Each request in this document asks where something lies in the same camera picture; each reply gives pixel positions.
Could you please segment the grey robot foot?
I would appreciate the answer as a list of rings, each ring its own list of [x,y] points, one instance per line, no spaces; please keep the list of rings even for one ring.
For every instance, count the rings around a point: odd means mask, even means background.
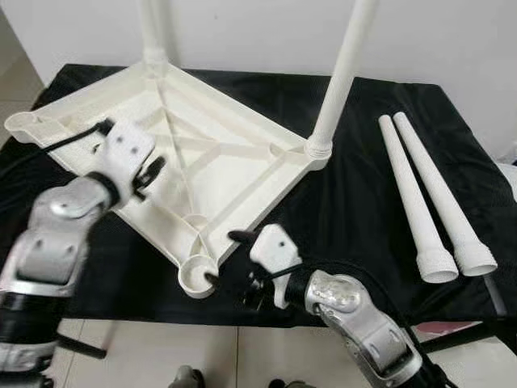
[[[268,384],[268,388],[315,388],[314,386],[308,385],[304,381],[285,381],[282,378],[273,378]]]
[[[181,365],[167,388],[206,388],[206,381],[200,370],[193,369],[190,365]]]

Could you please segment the white plastic table top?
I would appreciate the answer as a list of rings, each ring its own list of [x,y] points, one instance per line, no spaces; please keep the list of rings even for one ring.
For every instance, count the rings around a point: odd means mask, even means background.
[[[196,299],[213,294],[207,275],[237,247],[229,232],[254,228],[324,166],[299,134],[170,64],[133,64],[4,126],[19,143],[48,146],[103,119],[140,125],[165,158],[144,202],[118,215],[176,265],[179,287]]]

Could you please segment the black metal table frame bar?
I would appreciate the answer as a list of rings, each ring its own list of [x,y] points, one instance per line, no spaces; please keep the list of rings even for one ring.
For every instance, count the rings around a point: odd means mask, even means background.
[[[418,342],[424,352],[450,350],[495,339],[517,354],[516,278],[499,269],[442,285],[424,285],[411,300],[409,316],[418,324],[469,323]]]

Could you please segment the white plastic table leg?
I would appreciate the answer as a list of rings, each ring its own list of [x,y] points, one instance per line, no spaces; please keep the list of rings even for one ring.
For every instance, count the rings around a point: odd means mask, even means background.
[[[141,29],[141,60],[149,65],[170,64],[160,28],[156,0],[137,0]]]
[[[383,133],[385,150],[388,152],[400,200],[416,247],[418,273],[422,280],[430,284],[443,284],[455,280],[459,270],[453,255],[444,247],[442,238],[437,233],[435,222],[430,215],[423,192],[418,187],[409,156],[404,151],[393,120],[387,115],[381,115],[377,122]]]
[[[332,155],[334,133],[346,107],[352,81],[358,69],[359,52],[380,6],[380,0],[355,0],[346,33],[334,63],[331,78],[322,100],[320,114],[313,133],[305,144],[306,154],[314,159],[327,159]]]
[[[413,158],[430,199],[435,204],[440,221],[451,240],[453,256],[460,272],[465,276],[481,276],[494,272],[498,269],[498,262],[470,225],[410,119],[405,113],[399,112],[393,115],[393,122]]]

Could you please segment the grey right robot foot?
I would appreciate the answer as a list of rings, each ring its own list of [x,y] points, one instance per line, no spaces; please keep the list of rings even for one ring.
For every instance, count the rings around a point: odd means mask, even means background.
[[[268,384],[268,388],[315,388],[314,386],[308,385],[304,381],[285,381],[282,378],[273,378]]]

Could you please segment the black table cloth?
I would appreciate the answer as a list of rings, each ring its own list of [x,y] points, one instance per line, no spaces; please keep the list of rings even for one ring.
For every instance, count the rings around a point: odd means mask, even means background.
[[[40,108],[123,66],[65,64],[32,108]],[[259,114],[307,137],[317,119],[329,75],[233,73],[186,70]],[[404,315],[421,287],[416,249],[399,205],[383,136],[381,115],[403,112],[454,196],[490,248],[498,269],[516,278],[512,186],[481,148],[446,92],[424,82],[356,78],[334,137],[325,169],[311,171],[259,223],[280,223],[304,259],[352,262],[372,274]],[[0,178],[0,268],[15,238],[25,230],[31,202],[41,192],[74,177],[51,158],[34,158]],[[311,315],[280,308],[248,310],[241,297],[188,297],[176,269],[164,255],[117,214],[110,213],[90,235],[90,255],[66,318],[127,320],[166,324],[294,327],[322,326]],[[247,249],[223,263],[221,273],[239,273],[246,287]]]

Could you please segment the grey left robot foot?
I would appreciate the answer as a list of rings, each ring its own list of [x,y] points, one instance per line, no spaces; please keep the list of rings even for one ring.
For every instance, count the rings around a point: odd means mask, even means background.
[[[206,388],[206,381],[200,370],[193,369],[190,365],[181,365],[167,388]]]

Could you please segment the black metal table frame leg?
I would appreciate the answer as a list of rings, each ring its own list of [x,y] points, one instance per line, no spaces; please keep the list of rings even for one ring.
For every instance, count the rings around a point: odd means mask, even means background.
[[[77,354],[81,354],[97,360],[103,360],[107,358],[106,348],[97,348],[95,346],[91,346],[91,344],[83,343],[80,340],[71,339],[70,337],[63,334],[57,335],[57,344],[60,348],[63,348],[63,350],[76,352]]]

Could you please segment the pink slipper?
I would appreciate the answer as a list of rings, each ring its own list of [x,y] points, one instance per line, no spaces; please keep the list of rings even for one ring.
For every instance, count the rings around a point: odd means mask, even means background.
[[[469,328],[479,324],[478,321],[463,321],[463,322],[449,322],[449,321],[431,321],[416,325],[416,329],[425,334],[444,335],[451,334],[456,331]]]

